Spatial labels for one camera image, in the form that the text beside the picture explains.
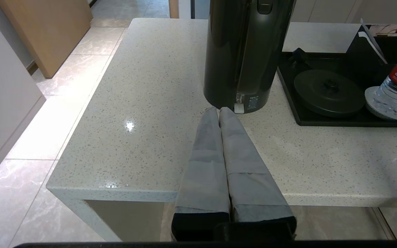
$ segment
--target speckled countertop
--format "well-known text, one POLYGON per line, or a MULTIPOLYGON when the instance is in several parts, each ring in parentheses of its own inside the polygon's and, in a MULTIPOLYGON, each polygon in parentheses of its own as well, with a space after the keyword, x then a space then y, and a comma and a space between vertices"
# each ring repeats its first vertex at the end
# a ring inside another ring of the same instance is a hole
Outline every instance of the speckled countertop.
MULTIPOLYGON (((285 51, 345 52, 356 24, 291 23, 285 51)), ((172 202, 203 96, 206 20, 134 19, 47 184, 61 199, 172 202)), ((291 205, 397 206, 397 128, 301 127, 275 77, 239 116, 291 205)))

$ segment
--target black holder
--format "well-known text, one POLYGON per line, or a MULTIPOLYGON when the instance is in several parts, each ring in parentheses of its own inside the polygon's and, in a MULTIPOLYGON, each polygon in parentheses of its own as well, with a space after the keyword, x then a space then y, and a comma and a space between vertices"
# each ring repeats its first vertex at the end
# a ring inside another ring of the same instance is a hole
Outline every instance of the black holder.
POLYGON ((364 37, 358 34, 346 53, 307 52, 294 58, 292 52, 282 52, 278 75, 297 124, 301 126, 336 127, 397 127, 396 120, 383 120, 365 107, 354 116, 327 117, 307 109, 294 88, 296 75, 310 69, 335 72, 353 81, 364 92, 379 86, 397 63, 397 37, 375 37, 388 64, 384 64, 364 37))

